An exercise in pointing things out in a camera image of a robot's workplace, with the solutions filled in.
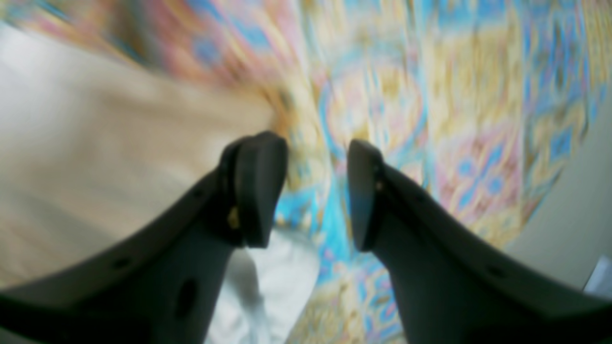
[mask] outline patterned fabric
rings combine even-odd
[[[290,146],[276,222],[308,233],[322,261],[290,343],[406,343],[387,271],[351,243],[352,138],[503,248],[578,152],[612,78],[607,0],[4,0],[0,13],[270,101]]]

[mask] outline white wall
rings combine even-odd
[[[507,248],[519,261],[582,289],[600,255],[612,258],[612,97],[550,194]]]

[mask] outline yellow pattern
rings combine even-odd
[[[583,11],[591,88],[595,89],[612,77],[612,2],[585,1]]]
[[[6,19],[6,7],[8,0],[0,0],[0,20]]]
[[[393,161],[389,162],[395,166],[399,166],[399,170],[415,183],[423,185],[425,181],[425,164],[423,164],[422,160],[407,162],[402,165],[394,163]]]
[[[362,343],[365,330],[355,285],[340,279],[318,288],[310,298],[287,343]]]
[[[380,12],[360,12],[347,9],[345,0],[302,0],[312,38],[324,55],[412,33],[406,0],[379,0],[379,5]]]
[[[202,21],[192,12],[184,0],[160,0],[165,7],[172,13],[177,19],[176,23],[190,34],[199,33],[205,31],[207,27],[203,25]]]
[[[295,70],[262,91],[277,114],[274,131],[289,144],[289,190],[302,190],[330,179],[329,152],[305,75]]]
[[[424,41],[432,139],[518,120],[523,71],[515,15],[501,27]]]
[[[329,85],[325,91],[329,102],[319,105],[326,106],[327,128],[343,151],[353,138],[360,138],[374,143],[383,153],[391,153],[420,130],[424,99],[401,59],[373,59],[366,65],[347,67],[329,80]],[[344,154],[335,158],[345,160]]]
[[[503,249],[522,231],[521,209],[508,208],[474,222],[469,229],[490,245]]]

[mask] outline blue pattern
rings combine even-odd
[[[579,16],[555,13],[544,20],[528,20],[525,33],[524,49],[531,66],[525,84],[526,112],[543,113],[584,96],[587,59]]]
[[[338,189],[338,182],[334,178],[330,186],[331,190]],[[319,257],[321,257],[321,270],[317,285],[330,282],[338,275],[334,273],[334,264],[348,264],[351,258],[353,244],[349,241],[346,231],[347,224],[344,218],[345,211],[340,201],[341,194],[335,191],[329,193],[325,204],[318,204],[317,193],[319,186],[299,192],[285,193],[278,201],[276,217],[281,215],[290,228],[298,228],[305,214],[312,216],[310,227],[307,228],[308,235],[314,237],[322,234],[323,242],[318,245]],[[317,215],[323,213],[323,219],[319,223]]]
[[[572,152],[572,130],[573,127],[555,133],[550,141],[550,162],[569,158]]]
[[[66,15],[66,13],[64,13],[62,10],[60,10],[59,8],[57,8],[56,6],[50,4],[49,2],[45,0],[38,0],[37,4],[38,6],[45,9],[47,12],[53,14],[54,16],[60,18],[61,20],[65,20],[65,21],[70,20],[70,18]]]
[[[503,151],[504,146],[502,144],[493,148],[493,150],[491,151],[491,155],[489,155],[487,159],[485,167],[482,168],[476,176],[474,176],[474,172],[478,171],[478,167],[475,166],[471,160],[464,161],[459,164],[459,174],[464,177],[474,177],[474,182],[472,183],[472,186],[461,196],[459,200],[459,210],[464,209],[471,203],[472,199],[474,198],[474,195],[476,194],[476,190],[478,189],[478,186],[480,184],[487,183],[490,178],[488,176],[489,170],[491,170],[494,166],[498,165],[501,162]],[[494,178],[492,181],[489,181],[488,190],[501,190],[502,183],[503,182],[500,178]]]
[[[187,4],[202,17],[209,15],[220,23],[223,23],[225,20],[211,0],[187,0]]]
[[[371,50],[372,56],[378,57],[378,58],[389,59],[390,56],[393,57],[394,53],[395,53],[394,51],[386,50],[383,47],[373,48]],[[330,82],[328,82],[327,84],[323,86],[319,94],[318,111],[319,111],[319,117],[321,119],[321,123],[323,123],[323,127],[324,127],[323,131],[324,131],[324,136],[326,139],[327,147],[329,147],[332,154],[340,160],[346,158],[346,150],[344,147],[340,146],[338,143],[334,141],[331,131],[329,130],[327,126],[327,106],[332,101],[332,97],[333,97],[332,89],[333,89],[334,80],[341,79],[347,70],[349,70],[351,67],[354,67],[355,65],[362,63],[362,61],[363,61],[362,55],[359,51],[352,51],[348,53],[344,58],[339,60],[337,65],[339,65],[340,67],[332,71],[331,76],[330,76]],[[398,64],[401,63],[401,60],[398,59],[396,63]],[[368,75],[366,75],[365,66],[363,66],[363,68],[364,68],[364,78],[373,83],[373,84],[370,84],[368,82],[367,87],[371,89],[378,88],[378,84],[377,84],[378,80],[376,79],[375,75],[370,75],[370,77],[372,77],[370,79]],[[422,84],[422,77],[421,77],[420,71],[416,67],[413,67],[413,68],[410,68],[408,72],[411,73],[411,75],[417,81],[419,91],[421,92],[420,96],[422,97],[423,108],[421,110],[419,121],[417,125],[415,126],[412,135],[406,140],[404,147],[400,149],[402,152],[398,152],[397,154],[406,154],[406,150],[411,149],[415,145],[416,138],[419,135],[422,135],[424,133],[426,129],[426,124],[427,124],[427,110],[425,106],[425,91],[424,91],[425,88],[423,87],[423,84]],[[371,116],[371,118],[374,118],[375,116],[380,114],[381,112],[379,111],[382,111],[382,110],[383,108],[376,108],[372,106],[369,109],[369,115]]]
[[[247,40],[251,47],[255,49],[270,49],[270,41],[268,41],[266,34],[262,29],[257,27],[251,27],[246,25],[241,20],[232,18],[231,23],[233,26],[240,31],[243,38]]]
[[[506,15],[505,0],[439,0],[416,1],[417,26],[425,30],[426,24],[435,24],[441,29],[457,29],[462,26],[497,21]]]
[[[205,64],[216,64],[221,62],[223,57],[212,39],[196,39],[193,43],[193,49],[196,57]]]
[[[384,0],[344,0],[344,3],[348,11],[368,9],[380,12],[382,10],[381,1]]]
[[[600,106],[605,100],[606,93],[608,92],[607,85],[600,86],[597,89],[591,89],[588,96],[588,117],[589,123],[593,123],[597,118],[597,113],[600,110]]]
[[[366,338],[368,343],[382,342],[402,332],[389,273],[372,254],[356,258],[355,277],[359,301],[368,310],[364,314]]]
[[[555,11],[573,11],[576,0],[518,0],[517,7],[530,17],[547,17]]]

